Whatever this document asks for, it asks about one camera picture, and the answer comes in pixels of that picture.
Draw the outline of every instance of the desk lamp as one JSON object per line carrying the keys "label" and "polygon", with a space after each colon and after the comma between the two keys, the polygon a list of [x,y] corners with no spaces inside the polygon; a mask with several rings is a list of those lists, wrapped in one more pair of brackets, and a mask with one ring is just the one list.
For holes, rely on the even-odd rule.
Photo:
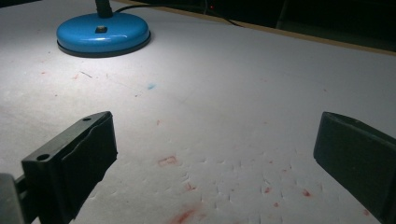
{"label": "desk lamp", "polygon": [[108,0],[95,0],[97,13],[75,17],[57,30],[59,49],[86,57],[113,57],[143,48],[150,40],[144,20],[131,14],[113,13]]}

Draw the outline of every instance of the blue spot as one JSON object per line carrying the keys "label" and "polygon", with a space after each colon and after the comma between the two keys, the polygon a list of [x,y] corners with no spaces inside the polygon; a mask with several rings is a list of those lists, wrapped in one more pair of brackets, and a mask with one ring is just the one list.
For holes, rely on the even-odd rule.
{"label": "blue spot", "polygon": [[148,84],[148,90],[152,90],[154,88],[155,88],[155,84],[154,83]]}

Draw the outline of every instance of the white table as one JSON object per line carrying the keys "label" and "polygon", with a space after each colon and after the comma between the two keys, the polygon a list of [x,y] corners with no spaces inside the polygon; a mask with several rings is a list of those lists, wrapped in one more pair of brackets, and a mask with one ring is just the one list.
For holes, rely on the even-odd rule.
{"label": "white table", "polygon": [[[113,9],[125,6],[112,2]],[[134,9],[151,42],[59,51],[93,0],[0,8],[0,171],[111,111],[119,156],[75,223],[378,223],[314,160],[323,111],[396,136],[396,57]]]}

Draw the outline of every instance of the table surface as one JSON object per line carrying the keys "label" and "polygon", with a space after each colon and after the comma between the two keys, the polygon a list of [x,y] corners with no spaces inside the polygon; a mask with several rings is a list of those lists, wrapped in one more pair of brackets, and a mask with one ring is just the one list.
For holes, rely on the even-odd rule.
{"label": "table surface", "polygon": [[[113,10],[125,6],[111,2]],[[64,54],[92,0],[0,8],[0,170],[111,111],[118,159],[75,223],[378,223],[314,160],[323,111],[396,136],[396,57],[155,9],[131,54]]]}

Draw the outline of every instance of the black cable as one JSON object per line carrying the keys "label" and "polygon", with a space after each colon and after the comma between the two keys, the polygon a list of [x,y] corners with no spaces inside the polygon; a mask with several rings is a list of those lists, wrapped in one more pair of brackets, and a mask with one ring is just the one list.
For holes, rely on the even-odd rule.
{"label": "black cable", "polygon": [[[128,6],[128,7],[122,7],[118,10],[116,10],[115,12],[122,12],[124,10],[127,9],[132,9],[132,8],[138,8],[138,7],[175,7],[175,8],[186,8],[186,9],[205,9],[203,7],[198,7],[198,6],[187,6],[187,5],[170,5],[170,4],[151,4],[151,5],[135,5],[135,6]],[[206,9],[208,12],[212,13],[213,15],[220,17],[222,19],[224,19],[225,21],[229,22],[230,24],[234,25],[234,26],[239,26],[239,27],[243,27],[233,21],[228,20],[227,18],[221,16],[219,13],[211,10],[211,9]]]}

